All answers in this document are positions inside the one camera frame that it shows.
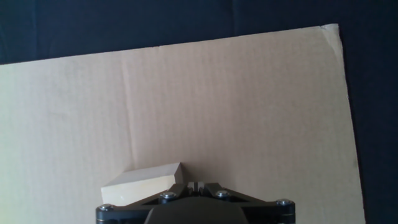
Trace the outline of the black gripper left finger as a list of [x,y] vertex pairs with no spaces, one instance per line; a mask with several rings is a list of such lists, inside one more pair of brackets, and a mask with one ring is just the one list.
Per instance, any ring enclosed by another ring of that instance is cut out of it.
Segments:
[[144,224],[150,211],[158,205],[191,196],[188,184],[173,184],[171,188],[124,206],[103,204],[96,208],[96,224]]

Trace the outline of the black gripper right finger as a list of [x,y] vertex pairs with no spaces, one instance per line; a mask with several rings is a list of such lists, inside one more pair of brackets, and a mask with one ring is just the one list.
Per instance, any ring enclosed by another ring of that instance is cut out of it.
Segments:
[[232,208],[227,211],[244,218],[245,223],[295,223],[295,203],[289,199],[264,201],[227,189],[218,183],[204,184],[200,188],[200,195],[233,205],[238,212],[234,212]]

